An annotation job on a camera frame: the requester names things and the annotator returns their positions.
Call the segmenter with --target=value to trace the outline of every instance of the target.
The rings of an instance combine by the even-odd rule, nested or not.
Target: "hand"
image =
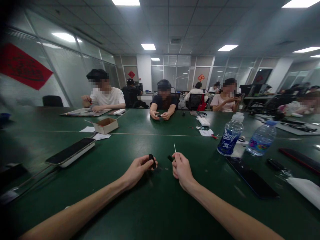
[[[104,110],[104,109],[105,109],[104,106],[94,106],[94,107],[92,108],[92,111],[94,111],[94,112],[100,112],[100,111],[102,111],[102,110]]]
[[[157,116],[159,112],[156,111],[150,111],[150,116],[154,119],[154,120],[159,120],[160,118]]]
[[[91,99],[91,97],[89,95],[83,95],[83,96],[81,96],[81,98],[85,102],[92,103],[92,99]]]
[[[156,162],[156,168],[158,167],[158,162],[156,161],[156,158],[153,157]],[[154,169],[151,167],[153,164],[153,160],[149,160],[149,155],[145,155],[143,157],[136,158],[131,163],[128,170],[125,172],[125,174],[121,177],[125,183],[127,184],[126,189],[129,190],[133,188],[137,182],[140,180],[144,172],[147,170],[153,171]]]
[[[171,115],[167,112],[161,114],[161,117],[163,118],[163,120],[168,121],[169,118],[171,117]]]
[[[192,176],[189,160],[178,152],[174,153],[172,157],[175,158],[172,162],[173,176],[179,180],[181,187],[187,192],[190,185],[197,183]]]

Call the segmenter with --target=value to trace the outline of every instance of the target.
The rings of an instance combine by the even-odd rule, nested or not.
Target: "plastic bottle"
[[[252,135],[247,151],[256,156],[264,155],[277,135],[276,124],[276,121],[268,120],[259,127]]]
[[[243,120],[243,113],[237,112],[232,116],[231,121],[226,124],[224,127],[224,134],[217,147],[217,150],[220,154],[224,156],[231,156],[233,153],[233,148],[243,131]]]

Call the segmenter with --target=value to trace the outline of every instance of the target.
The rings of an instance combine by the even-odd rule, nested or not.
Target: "red poster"
[[[36,90],[52,75],[48,68],[11,43],[0,50],[0,72]]]

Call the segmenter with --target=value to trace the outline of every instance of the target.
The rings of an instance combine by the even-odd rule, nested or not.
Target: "black t-shirt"
[[[168,101],[163,101],[162,97],[160,95],[156,95],[152,99],[152,103],[155,103],[158,105],[157,110],[168,110],[170,105],[174,104],[176,105],[176,109],[178,109],[178,101],[177,98],[170,96]]]

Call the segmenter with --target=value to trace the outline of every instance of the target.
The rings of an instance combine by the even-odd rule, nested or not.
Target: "white t-shirt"
[[[189,100],[190,94],[204,94],[203,91],[199,88],[194,88],[191,89],[190,92],[188,92],[188,94],[184,97],[185,101]],[[206,102],[208,100],[207,96],[204,96],[204,102]]]
[[[224,102],[224,100],[221,98],[220,94],[217,94],[213,97],[212,102],[210,106],[219,106]],[[221,112],[232,112],[232,107],[236,104],[236,102],[226,103],[222,108]]]
[[[90,95],[92,104],[95,105],[116,105],[126,103],[123,92],[119,88],[111,87],[111,93],[105,94],[99,88],[94,88]]]

